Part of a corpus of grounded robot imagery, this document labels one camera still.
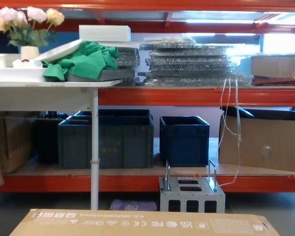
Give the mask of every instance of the flower vase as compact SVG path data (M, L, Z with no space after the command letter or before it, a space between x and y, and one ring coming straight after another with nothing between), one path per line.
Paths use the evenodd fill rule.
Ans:
M34 46L22 46L21 47L21 61L30 61L39 56L39 49L38 47Z

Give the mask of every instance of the purple bag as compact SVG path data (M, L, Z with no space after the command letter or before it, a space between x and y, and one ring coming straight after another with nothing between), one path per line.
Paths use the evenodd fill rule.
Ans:
M156 211L157 206L155 202L124 201L116 199L113 200L110 210Z

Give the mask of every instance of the stacked plastic trays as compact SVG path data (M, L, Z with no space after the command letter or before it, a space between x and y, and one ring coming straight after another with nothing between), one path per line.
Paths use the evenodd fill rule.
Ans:
M146 86L221 86L225 79L250 84L238 74L237 63L228 56L231 45L160 42L143 46L151 50L146 63L150 68Z
M140 56L138 49L136 48L122 48L118 47L119 58L116 59L116 63L119 69L132 69L136 70L137 66L140 65ZM129 77L123 79L121 86L135 86L139 80L138 77Z

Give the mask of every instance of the metal handle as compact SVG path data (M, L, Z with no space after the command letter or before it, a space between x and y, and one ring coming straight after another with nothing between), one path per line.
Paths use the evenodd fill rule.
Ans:
M170 188L170 186L169 186L169 178L170 178L170 175L171 175L171 167L170 167L170 165L168 164L168 161L166 161L166 171L165 171L165 179L164 179L164 181L165 181L165 191L170 191L171 190L171 188Z
M210 187L212 187L210 185L211 183L211 173L210 173L210 170L211 170L211 164L212 166L214 167L214 187L213 187L213 191L214 192L217 192L217 188L216 188L216 166L213 164L213 162L211 160L208 161L208 177L207 177L207 181L208 181L208 184Z

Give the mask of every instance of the green cloth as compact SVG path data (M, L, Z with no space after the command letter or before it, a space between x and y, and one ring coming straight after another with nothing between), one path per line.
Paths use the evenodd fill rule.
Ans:
M96 80L100 72L117 70L115 59L119 57L116 47L105 47L96 42L84 41L73 53L55 60L44 62L47 70L44 77L51 82L65 81L67 73Z

